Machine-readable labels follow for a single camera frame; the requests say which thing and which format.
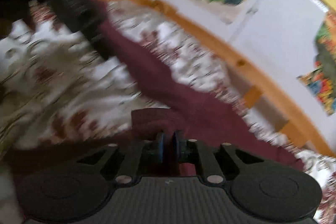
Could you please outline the colourful floral cartoon poster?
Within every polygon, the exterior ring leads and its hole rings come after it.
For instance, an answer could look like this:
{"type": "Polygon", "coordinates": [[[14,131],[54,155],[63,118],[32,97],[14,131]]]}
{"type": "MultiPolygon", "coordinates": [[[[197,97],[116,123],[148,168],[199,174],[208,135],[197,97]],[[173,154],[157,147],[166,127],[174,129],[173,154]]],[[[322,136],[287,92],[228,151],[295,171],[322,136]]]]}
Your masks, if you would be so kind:
{"type": "Polygon", "coordinates": [[[327,115],[335,113],[335,11],[326,13],[316,37],[314,70],[297,79],[319,101],[327,115]]]}

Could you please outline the wooden bed frame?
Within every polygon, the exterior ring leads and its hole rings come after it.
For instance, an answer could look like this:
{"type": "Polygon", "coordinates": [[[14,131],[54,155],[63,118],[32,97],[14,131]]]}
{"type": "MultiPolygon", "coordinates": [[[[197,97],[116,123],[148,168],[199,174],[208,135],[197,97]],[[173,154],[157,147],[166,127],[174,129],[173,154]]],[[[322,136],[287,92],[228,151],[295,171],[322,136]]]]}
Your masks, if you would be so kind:
{"type": "Polygon", "coordinates": [[[319,132],[312,119],[275,83],[262,68],[234,49],[223,39],[177,12],[163,0],[104,0],[116,2],[129,15],[149,12],[155,19],[165,17],[175,22],[203,47],[222,59],[230,74],[231,84],[242,95],[247,108],[257,111],[275,131],[287,136],[297,147],[335,156],[335,152],[319,132]]]}

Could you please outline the maroon small garment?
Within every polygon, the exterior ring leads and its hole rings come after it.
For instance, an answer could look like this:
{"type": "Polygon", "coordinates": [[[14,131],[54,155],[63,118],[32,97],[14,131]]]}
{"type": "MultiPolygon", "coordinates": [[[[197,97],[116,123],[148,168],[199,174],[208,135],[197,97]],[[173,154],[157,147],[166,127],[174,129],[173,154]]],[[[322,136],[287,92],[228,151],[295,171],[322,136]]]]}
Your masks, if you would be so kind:
{"type": "Polygon", "coordinates": [[[95,0],[94,3],[106,18],[104,30],[108,34],[108,42],[117,52],[114,57],[125,64],[139,91],[150,100],[161,102],[162,106],[133,110],[130,130],[124,135],[109,137],[106,140],[93,140],[87,144],[66,143],[52,149],[52,157],[41,162],[37,162],[38,150],[34,149],[28,153],[28,158],[34,162],[32,166],[16,163],[14,146],[3,145],[4,161],[16,178],[106,144],[127,146],[137,141],[154,139],[161,131],[167,139],[171,139],[177,130],[181,130],[184,138],[201,140],[211,147],[231,143],[263,158],[297,170],[304,169],[302,160],[287,149],[251,135],[245,121],[231,104],[216,98],[212,93],[199,92],[174,80],[170,68],[163,61],[124,35],[110,20],[107,11],[109,3],[100,0],[95,0]]]}

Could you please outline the black ribbed left gripper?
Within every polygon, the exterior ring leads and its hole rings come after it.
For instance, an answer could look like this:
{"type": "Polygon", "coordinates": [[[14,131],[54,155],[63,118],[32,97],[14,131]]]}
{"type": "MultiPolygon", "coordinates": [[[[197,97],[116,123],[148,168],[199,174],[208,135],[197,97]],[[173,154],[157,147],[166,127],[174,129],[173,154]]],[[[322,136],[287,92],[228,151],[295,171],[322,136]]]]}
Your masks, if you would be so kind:
{"type": "Polygon", "coordinates": [[[71,32],[81,32],[104,60],[113,56],[100,30],[103,19],[89,0],[49,0],[49,5],[58,19],[71,32]]]}

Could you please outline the white floral satin bedspread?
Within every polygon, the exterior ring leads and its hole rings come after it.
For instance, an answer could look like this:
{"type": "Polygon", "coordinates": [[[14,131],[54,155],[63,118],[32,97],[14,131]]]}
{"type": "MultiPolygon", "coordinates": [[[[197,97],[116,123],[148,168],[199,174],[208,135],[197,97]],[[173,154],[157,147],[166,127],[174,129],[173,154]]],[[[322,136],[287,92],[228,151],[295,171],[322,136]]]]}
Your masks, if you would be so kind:
{"type": "MultiPolygon", "coordinates": [[[[3,42],[6,68],[1,74],[2,145],[13,145],[15,162],[32,166],[28,153],[38,150],[37,162],[50,159],[63,144],[87,144],[124,135],[131,112],[161,107],[138,89],[125,64],[113,57],[103,61],[79,34],[57,25],[47,6],[31,6],[38,32],[25,44],[16,28],[3,42]]],[[[250,134],[301,159],[304,171],[318,180],[323,197],[315,214],[318,223],[335,223],[335,159],[297,148],[274,132],[244,106],[234,75],[223,61],[167,17],[128,1],[107,6],[110,20],[136,43],[154,53],[171,70],[174,80],[199,92],[209,92],[231,104],[250,134]]]]}

